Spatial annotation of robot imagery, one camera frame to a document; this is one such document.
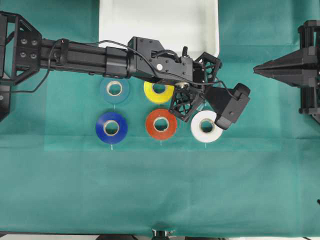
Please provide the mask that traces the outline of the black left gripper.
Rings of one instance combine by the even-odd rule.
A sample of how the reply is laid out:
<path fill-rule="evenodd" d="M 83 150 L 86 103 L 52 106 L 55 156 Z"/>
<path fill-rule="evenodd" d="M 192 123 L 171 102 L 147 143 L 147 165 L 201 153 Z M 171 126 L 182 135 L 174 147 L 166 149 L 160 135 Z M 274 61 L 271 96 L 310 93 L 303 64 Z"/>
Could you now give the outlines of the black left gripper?
<path fill-rule="evenodd" d="M 165 49 L 158 40 L 132 37 L 127 44 L 126 78 L 152 84 L 175 86 L 168 111 L 183 122 L 188 122 L 197 108 L 205 102 L 204 90 L 192 86 L 214 83 L 222 61 L 203 52 L 196 60 L 186 52 L 182 56 Z"/>

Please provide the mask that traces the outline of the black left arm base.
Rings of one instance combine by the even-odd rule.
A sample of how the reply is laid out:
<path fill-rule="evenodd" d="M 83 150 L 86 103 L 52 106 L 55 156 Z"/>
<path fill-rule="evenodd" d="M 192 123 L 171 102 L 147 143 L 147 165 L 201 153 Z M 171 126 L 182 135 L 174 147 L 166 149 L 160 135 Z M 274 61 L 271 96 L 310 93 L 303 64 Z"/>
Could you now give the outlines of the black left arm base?
<path fill-rule="evenodd" d="M 10 113 L 11 87 L 8 85 L 0 86 L 0 121 L 2 122 Z"/>

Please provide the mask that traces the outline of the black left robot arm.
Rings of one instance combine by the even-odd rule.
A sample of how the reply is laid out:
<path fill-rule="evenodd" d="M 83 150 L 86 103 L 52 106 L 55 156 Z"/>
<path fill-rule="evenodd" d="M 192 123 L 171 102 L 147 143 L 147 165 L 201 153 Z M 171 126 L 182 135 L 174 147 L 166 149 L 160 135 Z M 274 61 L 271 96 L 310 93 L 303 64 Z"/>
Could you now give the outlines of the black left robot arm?
<path fill-rule="evenodd" d="M 173 86 L 169 111 L 183 121 L 204 101 L 214 74 L 208 72 L 208 54 L 192 59 L 187 49 L 182 56 L 165 49 L 158 40 L 133 37 L 128 44 L 112 40 L 106 47 L 99 43 L 80 43 L 66 38 L 42 37 L 24 17 L 17 13 L 0 13 L 0 63 L 5 64 L 6 48 L 13 44 L 11 76 L 0 75 L 0 116 L 10 112 L 13 87 L 41 69 L 67 71 L 106 78 L 135 77 L 145 82 Z"/>

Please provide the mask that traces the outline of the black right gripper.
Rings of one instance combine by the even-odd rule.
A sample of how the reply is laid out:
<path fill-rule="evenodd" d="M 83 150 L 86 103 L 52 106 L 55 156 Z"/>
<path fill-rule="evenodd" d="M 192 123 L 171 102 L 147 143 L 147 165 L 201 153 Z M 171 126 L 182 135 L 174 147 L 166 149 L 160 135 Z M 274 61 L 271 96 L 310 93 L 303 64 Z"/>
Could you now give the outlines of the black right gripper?
<path fill-rule="evenodd" d="M 255 74 L 300 87 L 299 113 L 320 116 L 320 21 L 307 20 L 298 28 L 300 49 L 253 68 Z M 285 71 L 303 69 L 303 74 Z"/>

